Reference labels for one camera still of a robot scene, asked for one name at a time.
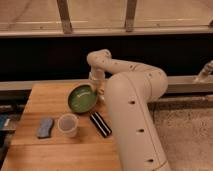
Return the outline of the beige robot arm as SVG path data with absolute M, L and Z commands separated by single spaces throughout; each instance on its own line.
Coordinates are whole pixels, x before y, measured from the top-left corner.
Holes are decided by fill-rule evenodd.
M 116 60 L 107 49 L 87 55 L 89 78 L 104 84 L 104 99 L 112 123 L 123 171 L 171 171 L 148 103 L 167 90 L 165 72 L 144 63 Z

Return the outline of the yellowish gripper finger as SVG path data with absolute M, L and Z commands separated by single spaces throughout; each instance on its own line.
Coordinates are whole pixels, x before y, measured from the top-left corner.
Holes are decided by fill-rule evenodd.
M 104 89 L 103 88 L 97 88 L 97 92 L 99 95 L 104 95 Z

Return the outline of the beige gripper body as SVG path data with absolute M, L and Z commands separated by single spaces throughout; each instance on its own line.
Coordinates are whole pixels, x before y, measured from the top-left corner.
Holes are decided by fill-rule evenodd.
M 99 89 L 105 81 L 105 72 L 100 69 L 92 69 L 89 73 L 89 79 Z

